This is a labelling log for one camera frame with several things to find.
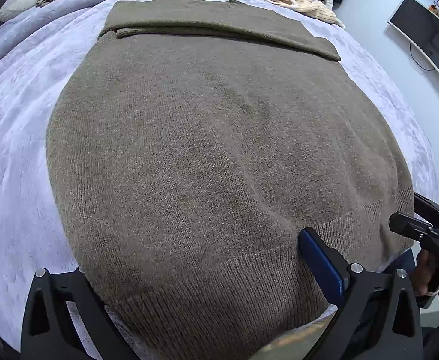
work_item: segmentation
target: brown sweater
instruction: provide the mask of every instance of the brown sweater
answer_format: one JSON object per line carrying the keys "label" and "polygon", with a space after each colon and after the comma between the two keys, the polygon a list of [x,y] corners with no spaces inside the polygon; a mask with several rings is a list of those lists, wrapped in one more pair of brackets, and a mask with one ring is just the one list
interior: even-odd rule
{"label": "brown sweater", "polygon": [[406,163],[327,40],[235,0],[118,2],[102,35],[48,168],[75,257],[148,346],[246,359],[317,318],[306,226],[367,269],[410,246],[387,225],[413,213]]}

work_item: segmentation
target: silver bolt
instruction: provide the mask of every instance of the silver bolt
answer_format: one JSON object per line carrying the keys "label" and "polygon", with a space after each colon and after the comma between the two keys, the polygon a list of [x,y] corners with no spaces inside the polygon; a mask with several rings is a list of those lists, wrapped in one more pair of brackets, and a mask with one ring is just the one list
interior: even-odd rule
{"label": "silver bolt", "polygon": [[36,271],[35,276],[37,278],[42,278],[44,276],[44,274],[46,273],[46,269],[44,268],[40,268]]}
{"label": "silver bolt", "polygon": [[406,276],[408,276],[408,274],[406,273],[406,271],[403,268],[396,269],[396,274],[402,279],[404,279]]}
{"label": "silver bolt", "polygon": [[357,262],[351,264],[350,268],[356,274],[360,274],[363,271],[363,266],[361,264],[358,264]]}

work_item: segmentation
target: fluffy bedspread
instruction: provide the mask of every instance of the fluffy bedspread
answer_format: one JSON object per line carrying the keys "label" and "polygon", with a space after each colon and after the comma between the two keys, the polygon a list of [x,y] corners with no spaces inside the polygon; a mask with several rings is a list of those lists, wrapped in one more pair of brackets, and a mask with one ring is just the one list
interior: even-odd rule
{"label": "fluffy bedspread", "polygon": [[[56,0],[0,27],[0,336],[16,349],[36,269],[59,273],[77,267],[48,178],[46,127],[60,92],[96,42],[116,1]],[[338,26],[264,0],[238,1],[299,20],[314,36],[332,42],[346,73],[391,127],[414,189],[436,198],[430,144],[396,85],[370,54]]]}

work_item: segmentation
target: white wall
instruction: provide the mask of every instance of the white wall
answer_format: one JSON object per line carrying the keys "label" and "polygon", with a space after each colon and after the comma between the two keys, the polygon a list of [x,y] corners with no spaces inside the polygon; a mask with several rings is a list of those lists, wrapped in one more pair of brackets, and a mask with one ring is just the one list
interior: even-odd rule
{"label": "white wall", "polygon": [[[418,1],[424,5],[434,2]],[[400,2],[343,0],[334,10],[346,30],[379,62],[412,107],[431,142],[439,184],[439,74],[418,67],[411,59],[406,38],[386,23]],[[423,67],[432,68],[414,47],[412,51]],[[435,199],[439,202],[439,193]]]}

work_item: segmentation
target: black cable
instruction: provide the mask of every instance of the black cable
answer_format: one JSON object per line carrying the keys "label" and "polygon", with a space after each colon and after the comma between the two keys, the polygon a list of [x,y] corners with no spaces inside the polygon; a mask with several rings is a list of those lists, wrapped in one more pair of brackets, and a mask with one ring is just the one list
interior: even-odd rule
{"label": "black cable", "polygon": [[433,71],[434,69],[425,69],[423,66],[421,66],[418,62],[416,62],[416,60],[413,57],[413,53],[411,52],[411,43],[410,43],[410,54],[411,54],[411,58],[413,59],[413,61],[424,71]]}

